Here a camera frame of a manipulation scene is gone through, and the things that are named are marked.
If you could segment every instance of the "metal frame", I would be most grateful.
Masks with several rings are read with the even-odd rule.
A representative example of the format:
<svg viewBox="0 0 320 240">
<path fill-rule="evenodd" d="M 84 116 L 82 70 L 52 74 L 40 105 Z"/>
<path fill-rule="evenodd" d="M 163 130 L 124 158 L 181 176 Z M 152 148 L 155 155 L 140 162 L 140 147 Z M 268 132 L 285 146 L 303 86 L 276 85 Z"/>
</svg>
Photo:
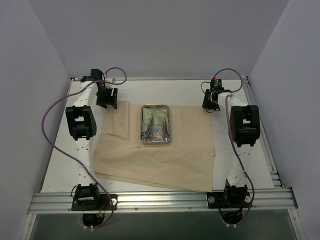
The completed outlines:
<svg viewBox="0 0 320 240">
<path fill-rule="evenodd" d="M 139 81 L 165 81 L 165 80 L 208 80 L 208 78 L 166 78 L 166 77 L 131 77 L 128 80 Z M 254 104 L 252 92 L 245 78 L 243 89 L 249 104 Z M 279 210 L 286 209 L 290 216 L 293 230 L 298 240 L 304 240 L 305 234 L 297 212 L 297 202 L 292 189 L 284 189 L 282 185 L 272 152 L 268 143 L 265 129 L 261 123 L 261 145 L 274 189 L 255 190 L 255 199 L 252 210 Z M 163 192 L 114 192 L 118 194 L 117 213 L 158 213 L 158 212 L 204 212 L 217 211 L 207 207 L 205 193 L 188 191 L 163 191 Z M 79 214 L 93 213 L 90 211 L 71 211 L 71 196 L 68 193 L 35 193 L 30 203 L 27 219 L 21 234 L 22 240 L 30 239 L 37 214 Z"/>
</svg>

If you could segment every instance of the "rectangular tray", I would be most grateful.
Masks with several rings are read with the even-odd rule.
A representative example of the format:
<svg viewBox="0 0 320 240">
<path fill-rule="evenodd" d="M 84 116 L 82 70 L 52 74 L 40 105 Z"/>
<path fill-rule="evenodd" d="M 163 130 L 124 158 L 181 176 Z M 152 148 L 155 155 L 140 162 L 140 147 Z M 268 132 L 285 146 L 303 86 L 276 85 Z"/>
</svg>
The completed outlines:
<svg viewBox="0 0 320 240">
<path fill-rule="evenodd" d="M 143 126 L 144 121 L 144 108 L 155 108 L 155 109 L 163 109 L 167 111 L 167 140 L 164 141 L 145 141 L 143 139 L 143 132 L 145 131 Z M 171 140 L 171 126 L 170 126 L 170 109 L 168 105 L 165 104 L 145 104 L 141 107 L 141 121 L 140 121 L 140 140 L 147 145 L 158 145 L 158 144 L 167 144 Z"/>
</svg>

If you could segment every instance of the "beige cloth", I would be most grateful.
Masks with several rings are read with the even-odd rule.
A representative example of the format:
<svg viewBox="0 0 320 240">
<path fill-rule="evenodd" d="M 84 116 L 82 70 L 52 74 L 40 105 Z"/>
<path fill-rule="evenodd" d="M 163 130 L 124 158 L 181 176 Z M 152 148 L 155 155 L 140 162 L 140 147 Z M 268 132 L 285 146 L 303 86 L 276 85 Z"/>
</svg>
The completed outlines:
<svg viewBox="0 0 320 240">
<path fill-rule="evenodd" d="M 200 106 L 170 107 L 171 141 L 140 140 L 141 104 L 108 108 L 93 154 L 97 177 L 154 187 L 211 192 L 215 142 L 211 116 Z"/>
</svg>

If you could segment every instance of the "white wall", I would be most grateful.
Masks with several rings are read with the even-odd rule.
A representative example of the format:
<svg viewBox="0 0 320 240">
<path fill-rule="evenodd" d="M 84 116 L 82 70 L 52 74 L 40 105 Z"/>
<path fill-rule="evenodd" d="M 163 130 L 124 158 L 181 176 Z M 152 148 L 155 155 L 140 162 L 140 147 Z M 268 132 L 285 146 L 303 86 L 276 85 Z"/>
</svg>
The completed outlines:
<svg viewBox="0 0 320 240">
<path fill-rule="evenodd" d="M 117 66 L 131 77 L 208 78 L 225 67 L 248 75 L 288 0 L 29 2 L 71 77 Z"/>
<path fill-rule="evenodd" d="M 308 239 L 320 236 L 320 1 L 290 0 L 250 82 Z"/>
<path fill-rule="evenodd" d="M 0 233 L 15 240 L 51 153 L 41 134 L 42 115 L 70 84 L 27 0 L 0 1 L 0 81 Z M 46 124 L 53 139 L 61 111 L 53 110 Z"/>
</svg>

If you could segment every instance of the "white table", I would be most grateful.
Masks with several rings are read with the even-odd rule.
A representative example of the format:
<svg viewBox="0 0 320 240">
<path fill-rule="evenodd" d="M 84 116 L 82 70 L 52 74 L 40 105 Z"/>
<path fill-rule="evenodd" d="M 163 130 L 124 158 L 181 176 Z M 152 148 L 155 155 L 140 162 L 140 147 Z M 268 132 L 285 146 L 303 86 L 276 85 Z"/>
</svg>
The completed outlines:
<svg viewBox="0 0 320 240">
<path fill-rule="evenodd" d="M 118 101 L 129 100 L 138 104 L 167 104 L 201 106 L 204 94 L 200 89 L 201 80 L 129 80 L 118 87 Z M 225 89 L 235 90 L 239 87 L 239 80 L 224 80 Z M 73 81 L 70 93 L 80 90 L 80 82 Z M 234 94 L 240 100 L 247 102 L 244 90 Z M 77 96 L 70 97 L 66 106 L 71 106 Z M 96 106 L 96 98 L 91 103 L 92 112 L 97 124 L 97 134 L 93 140 L 93 149 L 99 141 L 100 129 L 108 110 Z M 213 190 L 223 190 L 229 174 L 233 150 L 228 138 L 228 127 L 224 108 L 212 115 L 213 134 L 215 139 L 216 156 L 213 160 Z M 69 135 L 67 119 L 63 114 L 55 144 L 62 150 L 77 156 L 77 149 L 73 138 Z M 273 189 L 273 181 L 269 172 L 267 160 L 264 156 L 262 145 L 258 140 L 252 150 L 248 167 L 255 189 Z M 151 187 L 127 182 L 99 178 L 99 181 L 109 192 L 155 192 L 174 191 L 173 189 Z M 42 193 L 69 193 L 78 183 L 78 164 L 57 150 L 53 150 Z"/>
</svg>

